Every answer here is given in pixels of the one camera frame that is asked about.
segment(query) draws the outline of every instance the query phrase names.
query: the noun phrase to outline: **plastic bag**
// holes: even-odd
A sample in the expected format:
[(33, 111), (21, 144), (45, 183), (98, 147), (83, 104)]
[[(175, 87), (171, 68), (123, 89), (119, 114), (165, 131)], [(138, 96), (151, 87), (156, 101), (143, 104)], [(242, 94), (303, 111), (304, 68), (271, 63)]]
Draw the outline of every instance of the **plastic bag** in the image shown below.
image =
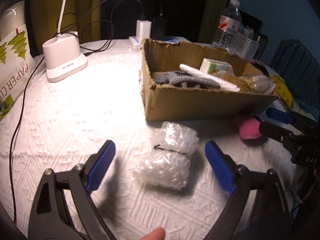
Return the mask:
[(254, 29), (250, 28), (248, 25), (245, 27), (243, 35), (246, 36), (247, 38), (253, 40), (254, 38)]
[(153, 149), (142, 154), (134, 175), (137, 179), (180, 190), (187, 185), (191, 157), (197, 149), (197, 132), (184, 125), (164, 122), (151, 142)]
[(35, 66), (29, 49), (24, 0), (20, 0), (0, 19), (0, 120), (23, 92)]
[(265, 75), (245, 75), (239, 78), (247, 81), (254, 93), (270, 95), (276, 87), (274, 81)]
[(244, 33), (244, 25), (243, 25), (243, 23), (240, 23), (240, 25), (239, 25), (239, 28), (238, 28), (238, 32), (239, 33), (241, 33), (241, 34), (243, 34)]

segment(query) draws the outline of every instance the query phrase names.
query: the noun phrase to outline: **table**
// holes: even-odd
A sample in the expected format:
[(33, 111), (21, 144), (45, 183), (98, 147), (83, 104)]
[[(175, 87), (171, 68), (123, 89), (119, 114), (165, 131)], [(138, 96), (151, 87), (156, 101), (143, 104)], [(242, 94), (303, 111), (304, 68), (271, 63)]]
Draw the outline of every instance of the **table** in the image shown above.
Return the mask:
[[(96, 49), (103, 43), (90, 42), (84, 47)], [(49, 83), (44, 74), (29, 87), (13, 151), (17, 225), (24, 234), (44, 170), (64, 171), (84, 163), (107, 139), (116, 143), (116, 157), (99, 190), (91, 196), (119, 240), (140, 239), (158, 226), (166, 229), (166, 239), (204, 238), (228, 200), (204, 156), (204, 145), (210, 139), (236, 163), (251, 170), (275, 168), (292, 205), (294, 165), (290, 154), (273, 140), (245, 144), (230, 120), (183, 122), (200, 137), (185, 189), (173, 191), (137, 181), (133, 176), (135, 160), (150, 149), (150, 131), (161, 126), (160, 122), (146, 124), (144, 119), (138, 75), (141, 57), (141, 52), (131, 52), (128, 40), (116, 40), (107, 51), (90, 55), (84, 70), (57, 83)], [(0, 201), (11, 217), (8, 153), (21, 103), (22, 97), (0, 122)], [(76, 228), (83, 231), (70, 193), (67, 199)], [(253, 199), (254, 192), (237, 230), (244, 228)]]

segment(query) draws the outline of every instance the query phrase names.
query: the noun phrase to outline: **metal screw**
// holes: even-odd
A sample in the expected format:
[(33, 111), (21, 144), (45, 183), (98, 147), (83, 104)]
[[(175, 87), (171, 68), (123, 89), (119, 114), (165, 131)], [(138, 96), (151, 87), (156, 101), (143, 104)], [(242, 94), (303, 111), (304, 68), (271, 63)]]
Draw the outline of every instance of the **metal screw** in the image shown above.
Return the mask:
[(44, 174), (45, 174), (45, 175), (51, 175), (51, 173), (52, 173), (52, 169), (46, 169), (46, 170), (44, 171)]
[(76, 170), (77, 171), (80, 171), (84, 168), (84, 165), (82, 163), (78, 163), (76, 166), (75, 166)]
[(245, 170), (245, 166), (244, 165), (239, 166), (238, 171), (244, 171), (244, 170)]

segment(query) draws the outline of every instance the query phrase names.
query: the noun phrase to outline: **olive green curtain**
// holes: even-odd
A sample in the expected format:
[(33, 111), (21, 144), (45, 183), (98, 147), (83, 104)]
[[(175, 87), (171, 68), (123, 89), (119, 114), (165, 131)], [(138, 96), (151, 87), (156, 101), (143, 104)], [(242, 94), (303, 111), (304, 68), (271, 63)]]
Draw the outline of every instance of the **olive green curtain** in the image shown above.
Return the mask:
[(211, 43), (227, 0), (206, 0), (198, 42)]
[[(88, 11), (99, 4), (101, 0), (67, 0), (62, 25), (67, 26), (76, 19), (80, 19)], [(42, 44), (57, 32), (57, 19), (60, 15), (62, 0), (30, 0), (31, 22), (33, 33), (39, 53), (42, 53)], [(100, 8), (82, 19), (71, 30), (78, 31), (79, 35), (89, 25), (82, 38), (82, 42), (100, 40), (100, 23), (90, 25), (91, 22), (100, 20)]]

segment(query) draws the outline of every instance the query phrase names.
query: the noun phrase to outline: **blue gripper pad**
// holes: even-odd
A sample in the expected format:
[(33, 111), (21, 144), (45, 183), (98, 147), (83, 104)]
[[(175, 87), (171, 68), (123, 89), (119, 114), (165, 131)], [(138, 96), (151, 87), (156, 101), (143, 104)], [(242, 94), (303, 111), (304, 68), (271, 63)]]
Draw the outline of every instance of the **blue gripper pad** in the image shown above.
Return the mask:
[(207, 157), (207, 160), (209, 161), (222, 189), (232, 195), (235, 190), (232, 173), (221, 158), (217, 149), (213, 147), (210, 142), (205, 145), (205, 156)]
[(104, 175), (106, 174), (113, 158), (115, 157), (115, 154), (116, 145), (113, 141), (109, 141), (108, 145), (103, 150), (100, 157), (97, 159), (97, 161), (89, 171), (88, 183), (85, 188), (89, 194), (91, 194), (91, 192), (99, 188)]
[(293, 123), (293, 118), (291, 117), (291, 115), (279, 111), (277, 109), (273, 109), (273, 108), (268, 108), (266, 111), (266, 115), (267, 117), (276, 120), (278, 122), (282, 122), (285, 124), (292, 124)]

